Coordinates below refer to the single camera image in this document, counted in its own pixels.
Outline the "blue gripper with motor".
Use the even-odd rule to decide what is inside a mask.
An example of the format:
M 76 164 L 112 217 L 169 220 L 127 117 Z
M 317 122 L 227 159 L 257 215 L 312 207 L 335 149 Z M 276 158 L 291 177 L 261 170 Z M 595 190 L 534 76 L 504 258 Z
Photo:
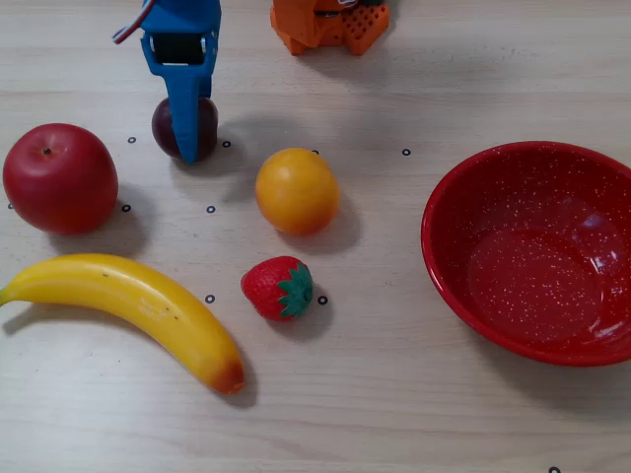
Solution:
M 220 2 L 155 1 L 141 29 L 149 69 L 166 84 L 179 153 L 191 164 L 198 154 L 198 102 L 212 93 Z

